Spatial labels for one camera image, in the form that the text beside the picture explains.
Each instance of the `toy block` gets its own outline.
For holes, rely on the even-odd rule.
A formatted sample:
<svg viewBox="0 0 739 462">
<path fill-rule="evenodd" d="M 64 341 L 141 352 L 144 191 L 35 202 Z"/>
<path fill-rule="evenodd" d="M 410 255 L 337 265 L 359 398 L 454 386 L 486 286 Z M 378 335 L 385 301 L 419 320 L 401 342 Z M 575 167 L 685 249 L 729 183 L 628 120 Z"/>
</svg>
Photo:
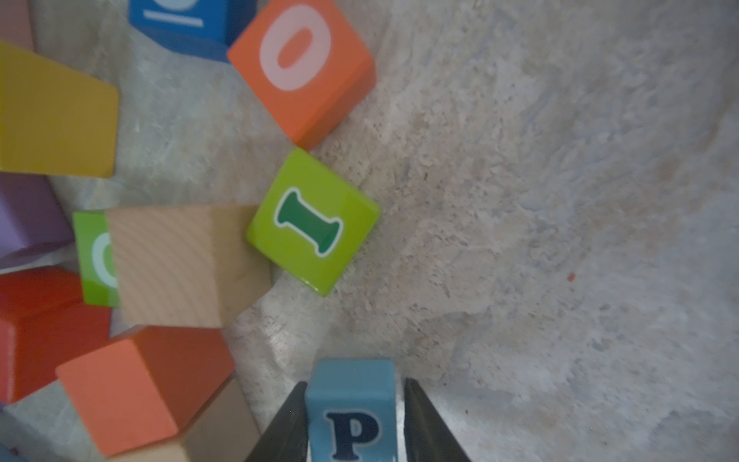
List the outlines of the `toy block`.
<svg viewBox="0 0 739 462">
<path fill-rule="evenodd" d="M 18 454 L 16 448 L 8 449 L 0 444 L 0 462 L 26 462 Z"/>
<path fill-rule="evenodd" d="M 56 375 L 111 456 L 175 436 L 233 371 L 219 330 L 134 327 Z"/>
<path fill-rule="evenodd" d="M 319 361 L 305 405 L 313 460 L 398 460 L 395 368 L 389 359 Z"/>
<path fill-rule="evenodd" d="M 72 242 L 45 177 L 0 172 L 0 268 L 25 265 Z"/>
<path fill-rule="evenodd" d="M 380 217 L 380 207 L 294 149 L 247 230 L 247 240 L 326 296 Z"/>
<path fill-rule="evenodd" d="M 0 170 L 110 177 L 112 85 L 0 41 Z"/>
<path fill-rule="evenodd" d="M 47 266 L 0 275 L 0 401 L 56 380 L 54 369 L 105 344 L 110 309 L 85 305 L 77 275 Z"/>
<path fill-rule="evenodd" d="M 85 303 L 117 307 L 118 279 L 115 277 L 110 233 L 104 211 L 76 211 L 72 215 L 80 262 Z"/>
<path fill-rule="evenodd" d="M 106 212 L 123 319 L 224 327 L 272 287 L 269 261 L 242 236 L 256 205 Z"/>
<path fill-rule="evenodd" d="M 332 0 L 271 0 L 228 59 L 310 151 L 375 87 L 375 60 Z"/>
<path fill-rule="evenodd" d="M 129 21 L 167 50 L 228 62 L 256 0 L 131 0 Z"/>
<path fill-rule="evenodd" d="M 0 40 L 33 51 L 27 0 L 0 1 Z"/>
<path fill-rule="evenodd" d="M 108 462 L 244 462 L 259 429 L 235 378 L 229 378 L 176 436 Z"/>
</svg>

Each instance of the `white underline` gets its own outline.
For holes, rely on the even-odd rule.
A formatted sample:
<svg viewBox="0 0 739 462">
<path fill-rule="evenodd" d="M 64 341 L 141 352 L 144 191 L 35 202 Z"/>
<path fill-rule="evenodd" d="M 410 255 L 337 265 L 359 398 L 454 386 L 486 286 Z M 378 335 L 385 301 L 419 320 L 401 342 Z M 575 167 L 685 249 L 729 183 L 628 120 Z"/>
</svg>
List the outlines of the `white underline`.
<svg viewBox="0 0 739 462">
<path fill-rule="evenodd" d="M 205 24 L 201 18 L 192 18 L 190 16 L 172 15 L 169 13 L 160 13 L 158 11 L 144 10 L 143 17 L 152 21 L 170 22 L 172 24 L 180 24 L 183 26 L 204 27 Z"/>
</svg>

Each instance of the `yellow block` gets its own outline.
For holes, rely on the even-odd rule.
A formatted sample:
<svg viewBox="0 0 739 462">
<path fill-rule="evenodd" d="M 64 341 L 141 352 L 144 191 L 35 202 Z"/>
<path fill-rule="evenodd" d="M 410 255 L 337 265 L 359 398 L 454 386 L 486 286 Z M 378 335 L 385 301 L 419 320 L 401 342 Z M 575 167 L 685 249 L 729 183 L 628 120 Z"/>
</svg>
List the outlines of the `yellow block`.
<svg viewBox="0 0 739 462">
<path fill-rule="evenodd" d="M 0 170 L 110 177 L 114 86 L 0 41 Z"/>
</svg>

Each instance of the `purple block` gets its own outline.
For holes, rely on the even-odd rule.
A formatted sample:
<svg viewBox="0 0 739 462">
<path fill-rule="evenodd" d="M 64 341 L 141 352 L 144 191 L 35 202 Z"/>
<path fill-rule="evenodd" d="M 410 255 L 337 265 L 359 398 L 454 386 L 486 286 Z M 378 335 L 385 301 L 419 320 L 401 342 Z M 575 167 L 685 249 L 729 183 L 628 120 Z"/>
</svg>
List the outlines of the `purple block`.
<svg viewBox="0 0 739 462">
<path fill-rule="evenodd" d="M 0 172 L 0 269 L 25 265 L 74 241 L 46 177 Z"/>
</svg>

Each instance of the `orange block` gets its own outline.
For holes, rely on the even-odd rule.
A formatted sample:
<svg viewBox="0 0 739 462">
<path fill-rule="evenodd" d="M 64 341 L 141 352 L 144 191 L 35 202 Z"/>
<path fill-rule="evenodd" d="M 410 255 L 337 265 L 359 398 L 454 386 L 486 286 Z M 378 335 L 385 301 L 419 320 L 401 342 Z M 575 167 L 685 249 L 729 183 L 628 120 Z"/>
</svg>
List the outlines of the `orange block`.
<svg viewBox="0 0 739 462">
<path fill-rule="evenodd" d="M 375 60 L 331 0 L 271 0 L 228 59 L 287 136 L 310 151 L 375 86 Z"/>
<path fill-rule="evenodd" d="M 134 327 L 56 374 L 110 456 L 175 436 L 233 370 L 219 330 Z"/>
<path fill-rule="evenodd" d="M 56 380 L 54 369 L 108 340 L 110 309 L 85 305 L 79 276 L 47 266 L 0 275 L 0 401 Z"/>
</svg>

